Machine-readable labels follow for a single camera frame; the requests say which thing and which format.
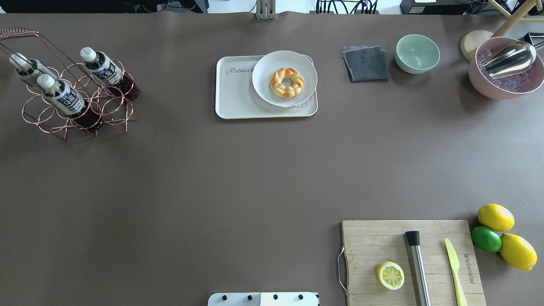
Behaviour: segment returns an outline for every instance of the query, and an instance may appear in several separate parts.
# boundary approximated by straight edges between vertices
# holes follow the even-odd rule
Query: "mint green bowl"
[[[397,43],[395,60],[399,67],[409,74],[422,74],[438,64],[440,50],[430,38],[410,34]]]

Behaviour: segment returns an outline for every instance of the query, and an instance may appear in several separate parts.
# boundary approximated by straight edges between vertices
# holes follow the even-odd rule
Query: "yellow knife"
[[[457,299],[457,306],[468,306],[467,300],[465,299],[465,293],[461,287],[461,280],[457,271],[459,271],[459,258],[453,247],[453,244],[449,239],[445,239],[446,250],[448,251],[449,265],[452,267],[453,283],[455,285],[455,298]]]

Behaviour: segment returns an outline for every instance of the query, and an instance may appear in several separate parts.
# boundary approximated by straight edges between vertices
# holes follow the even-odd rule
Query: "citrus fruit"
[[[486,252],[498,252],[502,245],[499,235],[488,227],[475,227],[471,237],[474,245]]]
[[[385,288],[396,290],[404,284],[403,269],[392,261],[382,262],[378,266],[378,280]]]
[[[478,220],[494,231],[507,231],[514,226],[514,216],[503,206],[486,204],[478,210]]]
[[[503,246],[500,254],[513,267],[531,271],[536,264],[536,251],[525,239],[514,234],[503,234],[500,237]]]

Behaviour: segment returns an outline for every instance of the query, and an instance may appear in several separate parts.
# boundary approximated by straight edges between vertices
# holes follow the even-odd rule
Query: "bottle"
[[[98,83],[119,88],[131,101],[136,99],[140,92],[139,88],[126,72],[122,74],[122,70],[104,52],[95,52],[85,47],[79,54],[85,60],[85,68],[98,79]],[[121,96],[117,90],[110,92],[115,96]]]
[[[42,74],[47,74],[52,78],[57,78],[51,70],[47,68],[42,62],[37,59],[27,59],[20,53],[12,54],[9,57],[9,62],[15,66],[17,76],[28,86],[42,90],[37,82],[37,79]]]
[[[38,85],[43,88],[45,99],[90,132],[102,126],[102,117],[90,108],[89,102],[66,81],[54,79],[49,75],[38,77]]]

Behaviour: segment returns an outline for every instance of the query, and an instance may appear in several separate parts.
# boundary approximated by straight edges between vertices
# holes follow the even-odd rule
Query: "folded napkin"
[[[353,82],[385,79],[391,76],[385,59],[385,50],[380,49],[380,46],[347,47],[345,49],[342,55],[348,68],[349,78]]]

